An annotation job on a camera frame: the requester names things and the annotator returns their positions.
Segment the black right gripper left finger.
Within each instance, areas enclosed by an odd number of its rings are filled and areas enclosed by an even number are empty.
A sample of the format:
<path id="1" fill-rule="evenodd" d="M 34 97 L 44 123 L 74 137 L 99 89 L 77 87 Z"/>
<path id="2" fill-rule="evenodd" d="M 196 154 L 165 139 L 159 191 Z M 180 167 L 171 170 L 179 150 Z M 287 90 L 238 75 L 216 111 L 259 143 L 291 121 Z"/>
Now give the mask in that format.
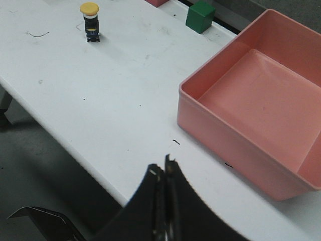
<path id="1" fill-rule="evenodd" d="M 163 170 L 148 165 L 130 201 L 93 240 L 164 240 L 164 187 Z"/>

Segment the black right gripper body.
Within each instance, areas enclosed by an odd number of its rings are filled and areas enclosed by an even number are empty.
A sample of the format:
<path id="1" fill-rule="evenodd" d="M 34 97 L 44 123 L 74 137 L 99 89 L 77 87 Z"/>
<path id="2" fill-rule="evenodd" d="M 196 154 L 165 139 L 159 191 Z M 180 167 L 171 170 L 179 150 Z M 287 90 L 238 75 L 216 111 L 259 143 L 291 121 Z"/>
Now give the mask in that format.
<path id="1" fill-rule="evenodd" d="M 84 236 L 67 216 L 46 208 L 22 207 L 8 219 L 25 216 L 33 222 L 46 240 L 84 240 Z"/>

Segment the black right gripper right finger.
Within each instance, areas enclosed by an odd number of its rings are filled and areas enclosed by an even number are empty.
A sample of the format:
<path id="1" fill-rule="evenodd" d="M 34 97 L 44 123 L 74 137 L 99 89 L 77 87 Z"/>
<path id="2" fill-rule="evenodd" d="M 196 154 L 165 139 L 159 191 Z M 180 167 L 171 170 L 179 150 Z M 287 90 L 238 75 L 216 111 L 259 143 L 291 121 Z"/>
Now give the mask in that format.
<path id="1" fill-rule="evenodd" d="M 169 154 L 165 157 L 165 204 L 168 240 L 247 240 L 207 206 Z"/>

